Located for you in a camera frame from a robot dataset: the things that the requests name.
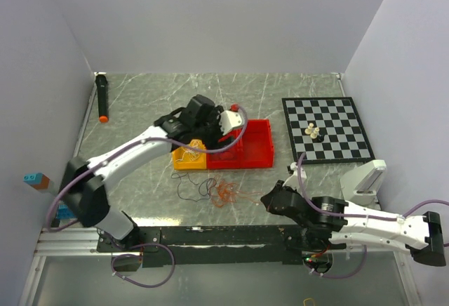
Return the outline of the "yellow plastic bin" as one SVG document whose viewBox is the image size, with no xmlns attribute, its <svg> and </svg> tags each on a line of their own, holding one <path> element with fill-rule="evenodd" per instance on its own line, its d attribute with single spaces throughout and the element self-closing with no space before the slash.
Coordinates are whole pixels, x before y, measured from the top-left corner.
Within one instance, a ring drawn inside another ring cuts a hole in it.
<svg viewBox="0 0 449 306">
<path fill-rule="evenodd" d="M 175 171 L 196 171 L 206 170 L 206 153 L 198 152 L 198 149 L 205 150 L 205 146 L 200 140 L 192 140 L 189 144 L 194 150 L 186 147 L 179 147 L 172 152 L 173 168 Z"/>
</svg>

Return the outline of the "red plastic bin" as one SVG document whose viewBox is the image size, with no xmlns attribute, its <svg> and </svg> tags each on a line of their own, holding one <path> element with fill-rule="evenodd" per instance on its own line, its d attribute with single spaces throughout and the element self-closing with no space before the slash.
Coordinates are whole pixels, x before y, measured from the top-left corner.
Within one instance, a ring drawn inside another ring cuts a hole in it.
<svg viewBox="0 0 449 306">
<path fill-rule="evenodd" d="M 232 148 L 217 154 L 206 156 L 208 170 L 240 169 L 242 168 L 243 143 L 238 141 Z"/>
<path fill-rule="evenodd" d="M 241 142 L 241 168 L 273 167 L 274 143 L 268 119 L 250 119 Z"/>
</svg>

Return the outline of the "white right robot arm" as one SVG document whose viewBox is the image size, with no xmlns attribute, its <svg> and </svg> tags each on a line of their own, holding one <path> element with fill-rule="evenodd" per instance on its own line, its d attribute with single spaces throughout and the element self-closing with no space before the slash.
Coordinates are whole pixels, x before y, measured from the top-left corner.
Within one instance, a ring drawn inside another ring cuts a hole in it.
<svg viewBox="0 0 449 306">
<path fill-rule="evenodd" d="M 446 266 L 441 218 L 436 212 L 403 217 L 329 196 L 306 199 L 282 180 L 260 201 L 267 212 L 299 225 L 299 234 L 291 239 L 302 251 L 339 244 L 379 246 L 408 253 L 422 265 Z"/>
</svg>

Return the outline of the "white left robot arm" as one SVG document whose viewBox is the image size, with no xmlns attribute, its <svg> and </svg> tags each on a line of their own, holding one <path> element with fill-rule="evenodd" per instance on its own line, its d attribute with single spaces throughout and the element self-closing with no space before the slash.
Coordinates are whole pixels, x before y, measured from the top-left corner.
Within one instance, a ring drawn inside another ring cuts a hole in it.
<svg viewBox="0 0 449 306">
<path fill-rule="evenodd" d="M 245 131 L 247 123 L 242 106 L 224 109 L 204 95 L 195 95 L 187 106 L 160 117 L 112 151 L 89 160 L 71 159 L 54 203 L 63 202 L 83 227 L 95 227 L 113 238 L 122 251 L 131 251 L 141 242 L 140 228 L 109 204 L 108 192 L 141 166 L 188 147 L 192 140 L 200 140 L 207 154 L 224 152 L 238 142 L 229 134 Z"/>
</svg>

